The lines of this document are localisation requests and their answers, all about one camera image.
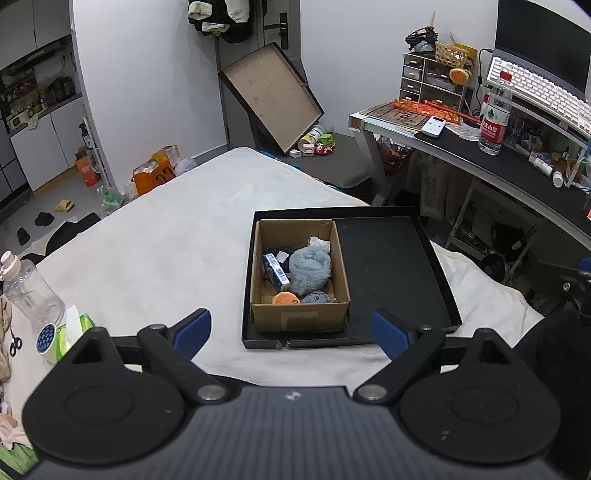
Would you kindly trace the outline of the blue denim fish toy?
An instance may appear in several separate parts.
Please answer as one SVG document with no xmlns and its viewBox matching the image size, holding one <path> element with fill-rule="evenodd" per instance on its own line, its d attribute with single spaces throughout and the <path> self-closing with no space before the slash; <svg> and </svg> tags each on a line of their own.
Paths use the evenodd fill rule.
<svg viewBox="0 0 591 480">
<path fill-rule="evenodd" d="M 326 294 L 324 291 L 315 290 L 301 298 L 301 302 L 304 304 L 325 304 L 331 303 L 332 300 L 329 294 Z"/>
</svg>

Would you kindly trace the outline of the orange burger plush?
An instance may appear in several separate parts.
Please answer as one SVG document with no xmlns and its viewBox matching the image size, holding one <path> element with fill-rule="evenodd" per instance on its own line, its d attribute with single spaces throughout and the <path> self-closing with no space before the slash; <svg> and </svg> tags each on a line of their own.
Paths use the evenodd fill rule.
<svg viewBox="0 0 591 480">
<path fill-rule="evenodd" d="M 290 291 L 281 291 L 273 296 L 271 303 L 273 305 L 297 305 L 301 303 L 301 300 Z"/>
</svg>

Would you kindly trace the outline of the blue tissue pack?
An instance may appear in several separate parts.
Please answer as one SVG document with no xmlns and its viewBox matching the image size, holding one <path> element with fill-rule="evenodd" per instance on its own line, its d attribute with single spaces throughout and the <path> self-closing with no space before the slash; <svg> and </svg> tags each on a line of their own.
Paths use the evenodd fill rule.
<svg viewBox="0 0 591 480">
<path fill-rule="evenodd" d="M 290 278 L 287 277 L 287 274 L 283 271 L 283 267 L 280 266 L 280 262 L 277 261 L 273 253 L 263 255 L 263 265 L 267 278 L 269 278 L 277 291 L 287 291 L 290 289 Z"/>
</svg>

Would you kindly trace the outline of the grey fluffy plush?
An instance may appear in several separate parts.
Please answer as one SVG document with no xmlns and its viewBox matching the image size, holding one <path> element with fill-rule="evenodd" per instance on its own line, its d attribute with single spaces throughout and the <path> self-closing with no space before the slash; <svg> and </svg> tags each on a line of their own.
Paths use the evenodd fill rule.
<svg viewBox="0 0 591 480">
<path fill-rule="evenodd" d="M 304 296 L 322 290 L 332 275 L 331 242 L 311 236 L 304 248 L 290 256 L 290 292 Z"/>
</svg>

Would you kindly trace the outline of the black stitched fabric toy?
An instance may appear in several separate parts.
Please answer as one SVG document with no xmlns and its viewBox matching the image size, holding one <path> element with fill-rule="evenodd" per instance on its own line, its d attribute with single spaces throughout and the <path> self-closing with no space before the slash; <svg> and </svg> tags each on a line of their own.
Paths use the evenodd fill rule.
<svg viewBox="0 0 591 480">
<path fill-rule="evenodd" d="M 280 264 L 284 273 L 290 272 L 290 256 L 294 254 L 294 250 L 286 246 L 283 247 L 266 247 L 263 251 L 264 255 L 273 254 L 277 263 Z"/>
</svg>

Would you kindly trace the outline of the brown cardboard box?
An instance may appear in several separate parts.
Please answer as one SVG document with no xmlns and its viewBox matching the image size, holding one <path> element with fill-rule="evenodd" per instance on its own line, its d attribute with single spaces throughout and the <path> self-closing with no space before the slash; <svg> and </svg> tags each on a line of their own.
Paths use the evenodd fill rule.
<svg viewBox="0 0 591 480">
<path fill-rule="evenodd" d="M 256 221 L 247 299 L 259 333 L 341 331 L 351 295 L 335 220 Z"/>
</svg>

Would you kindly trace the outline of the orange shopping bag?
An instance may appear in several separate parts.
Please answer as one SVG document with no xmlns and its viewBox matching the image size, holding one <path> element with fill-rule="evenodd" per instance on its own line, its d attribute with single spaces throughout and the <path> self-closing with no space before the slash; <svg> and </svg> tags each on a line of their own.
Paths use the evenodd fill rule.
<svg viewBox="0 0 591 480">
<path fill-rule="evenodd" d="M 176 177 L 174 167 L 180 160 L 176 145 L 167 145 L 153 153 L 149 160 L 132 171 L 131 180 L 137 194 L 144 195 Z"/>
</svg>

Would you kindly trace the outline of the grey padded bench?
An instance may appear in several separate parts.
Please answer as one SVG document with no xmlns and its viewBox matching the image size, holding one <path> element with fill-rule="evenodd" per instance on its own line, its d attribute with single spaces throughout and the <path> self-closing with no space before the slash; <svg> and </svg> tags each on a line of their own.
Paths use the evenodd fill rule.
<svg viewBox="0 0 591 480">
<path fill-rule="evenodd" d="M 283 155 L 279 159 L 342 190 L 373 187 L 368 163 L 363 158 L 356 139 L 351 136 L 335 135 L 335 150 L 329 155 L 298 158 Z"/>
</svg>

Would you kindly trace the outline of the yellow slipper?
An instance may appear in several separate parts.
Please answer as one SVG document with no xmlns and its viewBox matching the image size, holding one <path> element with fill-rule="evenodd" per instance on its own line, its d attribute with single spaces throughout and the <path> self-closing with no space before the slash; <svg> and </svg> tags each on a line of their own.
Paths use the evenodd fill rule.
<svg viewBox="0 0 591 480">
<path fill-rule="evenodd" d="M 72 200 L 62 199 L 54 207 L 54 211 L 58 213 L 66 213 L 73 209 L 75 203 Z"/>
</svg>

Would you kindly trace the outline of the red plastic basket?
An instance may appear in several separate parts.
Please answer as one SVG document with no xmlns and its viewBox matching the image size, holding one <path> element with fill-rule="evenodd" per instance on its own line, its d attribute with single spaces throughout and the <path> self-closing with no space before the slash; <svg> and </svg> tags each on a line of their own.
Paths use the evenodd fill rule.
<svg viewBox="0 0 591 480">
<path fill-rule="evenodd" d="M 398 173 L 410 159 L 413 148 L 392 143 L 390 139 L 378 143 L 380 158 L 387 172 Z"/>
</svg>

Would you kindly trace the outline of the orange carton on floor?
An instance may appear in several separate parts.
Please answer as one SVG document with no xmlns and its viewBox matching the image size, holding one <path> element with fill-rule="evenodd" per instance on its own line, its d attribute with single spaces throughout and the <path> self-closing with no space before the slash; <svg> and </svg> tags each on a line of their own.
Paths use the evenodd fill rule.
<svg viewBox="0 0 591 480">
<path fill-rule="evenodd" d="M 75 164 L 87 188 L 93 187 L 99 182 L 100 174 L 95 171 L 91 156 L 85 149 L 76 152 Z"/>
</svg>

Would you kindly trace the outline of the red paper scroll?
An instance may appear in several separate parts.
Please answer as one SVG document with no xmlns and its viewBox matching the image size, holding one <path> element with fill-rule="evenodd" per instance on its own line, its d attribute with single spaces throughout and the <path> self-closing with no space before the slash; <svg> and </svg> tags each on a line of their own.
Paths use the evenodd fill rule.
<svg viewBox="0 0 591 480">
<path fill-rule="evenodd" d="M 462 120 L 467 120 L 475 124 L 480 124 L 478 118 L 461 113 L 445 105 L 440 105 L 430 101 L 423 103 L 409 99 L 393 100 L 391 105 L 396 110 L 401 110 L 408 113 L 420 114 L 428 117 L 437 117 L 447 122 L 460 125 Z"/>
</svg>

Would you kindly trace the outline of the white kitchen cabinet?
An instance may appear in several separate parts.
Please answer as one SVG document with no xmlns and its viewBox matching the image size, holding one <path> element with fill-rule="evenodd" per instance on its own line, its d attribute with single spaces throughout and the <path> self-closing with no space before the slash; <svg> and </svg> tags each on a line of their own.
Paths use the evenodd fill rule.
<svg viewBox="0 0 591 480">
<path fill-rule="evenodd" d="M 10 140 L 30 188 L 35 191 L 75 166 L 85 146 L 79 125 L 85 117 L 81 96 L 45 112 L 33 129 L 24 127 Z"/>
</svg>

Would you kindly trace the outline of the leaning black box lid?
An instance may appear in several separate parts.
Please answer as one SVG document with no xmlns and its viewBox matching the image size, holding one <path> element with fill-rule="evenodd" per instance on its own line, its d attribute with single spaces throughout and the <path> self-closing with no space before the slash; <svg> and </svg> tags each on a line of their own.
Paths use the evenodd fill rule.
<svg viewBox="0 0 591 480">
<path fill-rule="evenodd" d="M 287 154 L 325 114 L 308 82 L 276 43 L 218 73 L 249 115 L 260 149 Z"/>
</svg>

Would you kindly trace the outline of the grey drawer organizer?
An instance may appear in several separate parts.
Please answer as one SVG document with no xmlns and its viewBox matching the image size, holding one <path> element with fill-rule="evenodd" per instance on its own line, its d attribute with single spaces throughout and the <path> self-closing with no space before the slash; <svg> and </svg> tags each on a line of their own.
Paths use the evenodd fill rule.
<svg viewBox="0 0 591 480">
<path fill-rule="evenodd" d="M 405 54 L 399 99 L 430 101 L 467 113 L 473 89 L 455 84 L 449 77 L 450 71 L 450 67 L 432 58 Z"/>
</svg>

